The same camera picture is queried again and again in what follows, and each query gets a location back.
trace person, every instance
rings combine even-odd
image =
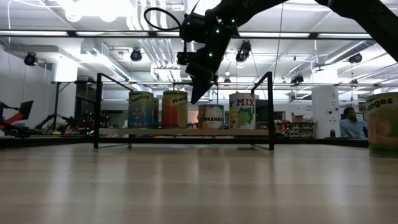
[[[345,108],[344,115],[347,115],[347,119],[340,121],[341,137],[366,139],[364,132],[368,131],[368,125],[365,121],[358,121],[354,108]]]

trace black cable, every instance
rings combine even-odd
[[[170,16],[170,17],[177,23],[178,27],[161,28],[161,27],[158,27],[158,26],[155,26],[155,25],[151,24],[151,23],[149,22],[148,18],[147,18],[147,13],[148,13],[148,12],[151,12],[151,11],[159,11],[159,12],[166,13],[166,15]],[[178,19],[177,19],[173,14],[169,13],[169,12],[166,11],[165,9],[161,9],[161,8],[158,8],[158,7],[150,7],[150,8],[148,8],[148,9],[146,9],[146,10],[144,11],[144,19],[145,19],[145,21],[146,21],[151,27],[156,28],[156,29],[161,30],[161,31],[171,31],[171,30],[176,30],[176,29],[181,28],[181,23],[180,23],[180,21],[178,21]]]

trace food can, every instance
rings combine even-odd
[[[229,128],[255,129],[256,96],[253,93],[234,93],[229,96]]]
[[[129,94],[128,128],[152,128],[153,110],[153,93],[131,91]]]
[[[154,98],[154,112],[153,112],[154,128],[159,127],[159,99]]]
[[[223,105],[199,105],[199,129],[224,129]]]
[[[162,128],[187,128],[188,93],[165,91],[162,102]]]
[[[398,157],[398,93],[366,98],[369,154]]]

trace wooden floor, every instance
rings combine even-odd
[[[398,223],[396,159],[233,147],[0,151],[0,223]]]

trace white column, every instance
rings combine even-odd
[[[313,74],[314,83],[338,83],[337,69],[324,68]],[[338,104],[338,89],[334,86],[316,86],[312,90],[312,105],[314,122],[317,122],[317,138],[330,137],[330,131],[335,130],[340,137],[340,113]]]
[[[53,71],[53,81],[73,82],[77,79],[78,64],[69,59],[61,60],[61,62],[53,64],[52,71]],[[76,85],[69,84],[59,94],[58,114],[65,117],[75,116],[75,100],[76,100]]]

